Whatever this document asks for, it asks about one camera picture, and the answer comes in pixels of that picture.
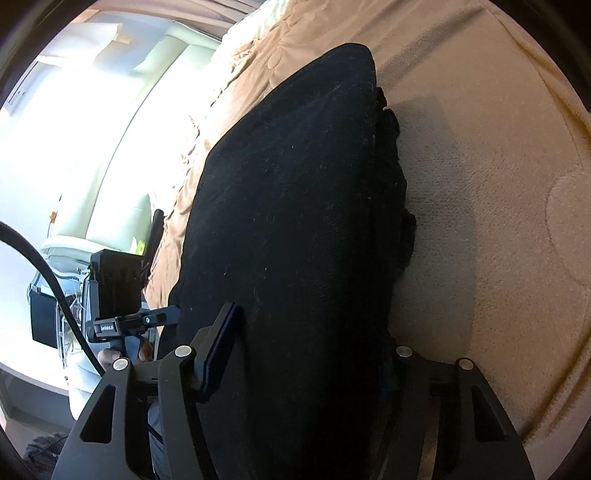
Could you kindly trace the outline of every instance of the black clamp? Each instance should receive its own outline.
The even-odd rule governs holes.
[[[242,320],[242,310],[225,303],[211,327],[162,360],[116,360],[74,425],[52,478],[154,479],[147,411],[148,397],[157,395],[171,478],[217,479],[196,402],[219,388]]]
[[[394,341],[391,354],[400,387],[371,480],[417,479],[433,397],[439,399],[434,479],[534,480],[515,428],[472,360],[433,362]]]

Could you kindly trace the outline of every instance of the bed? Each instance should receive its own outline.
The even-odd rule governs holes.
[[[289,75],[346,42],[370,48],[400,121],[418,223],[391,333],[429,359],[477,362],[547,479],[591,414],[591,116],[486,0],[291,0],[277,23],[220,54],[146,298],[166,305],[177,282],[208,152]]]

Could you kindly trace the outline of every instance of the metal screw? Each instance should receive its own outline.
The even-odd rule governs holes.
[[[129,361],[126,358],[119,358],[113,363],[115,370],[124,370],[129,365]]]
[[[403,358],[408,358],[413,354],[413,349],[411,349],[409,346],[401,345],[396,348],[396,354]]]
[[[474,368],[474,364],[472,360],[468,360],[467,358],[462,358],[458,363],[462,370],[472,370]]]
[[[177,347],[177,349],[174,351],[174,354],[179,357],[184,357],[191,355],[191,351],[191,347],[188,345],[181,345]]]

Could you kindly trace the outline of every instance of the black cable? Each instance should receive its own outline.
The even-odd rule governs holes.
[[[76,319],[72,315],[72,311],[70,310],[70,306],[66,301],[66,296],[61,289],[59,282],[51,267],[47,264],[47,262],[43,259],[41,254],[33,247],[27,239],[25,239],[20,233],[16,230],[13,230],[9,227],[6,223],[0,221],[0,241],[4,242],[5,244],[11,246],[17,252],[19,252],[23,257],[25,257],[29,262],[37,269],[37,271],[41,274],[51,291],[53,292],[57,304],[61,308],[61,312],[64,314],[68,325],[72,329],[72,333],[74,337],[80,344],[80,347],[88,357],[88,360],[95,367],[95,370],[98,374],[102,377],[105,374],[105,369],[100,365],[99,360],[95,356],[95,354],[90,349],[86,339],[82,335],[78,324],[76,323]]]

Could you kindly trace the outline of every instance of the tan bedspread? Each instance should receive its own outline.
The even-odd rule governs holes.
[[[484,0],[292,0],[236,54],[199,125],[148,301],[165,305],[177,281],[216,141],[289,75],[351,41],[371,49],[400,121],[418,222],[392,331],[430,359],[473,358],[546,479],[591,413],[591,117],[542,49]]]

